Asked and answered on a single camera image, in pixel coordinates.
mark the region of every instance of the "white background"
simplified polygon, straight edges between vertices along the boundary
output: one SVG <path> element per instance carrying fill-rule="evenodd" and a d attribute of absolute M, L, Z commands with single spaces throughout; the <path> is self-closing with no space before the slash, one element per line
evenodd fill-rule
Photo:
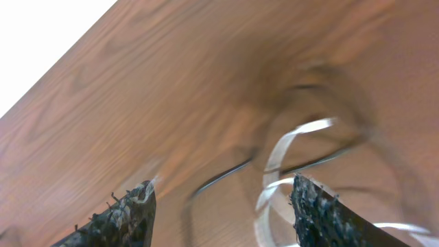
<path fill-rule="evenodd" d="M 0 1 L 0 117 L 115 1 Z"/>

